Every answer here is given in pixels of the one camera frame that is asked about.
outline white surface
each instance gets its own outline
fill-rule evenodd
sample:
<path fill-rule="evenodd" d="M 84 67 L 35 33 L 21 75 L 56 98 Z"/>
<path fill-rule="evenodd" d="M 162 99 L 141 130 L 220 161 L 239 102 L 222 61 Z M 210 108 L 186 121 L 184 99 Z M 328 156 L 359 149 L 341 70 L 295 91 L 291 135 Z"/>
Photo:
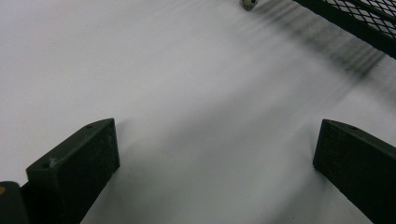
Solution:
<path fill-rule="evenodd" d="M 82 223 L 370 223 L 312 167 L 322 119 L 396 145 L 396 62 L 289 0 L 0 2 L 0 180 L 115 118 Z"/>

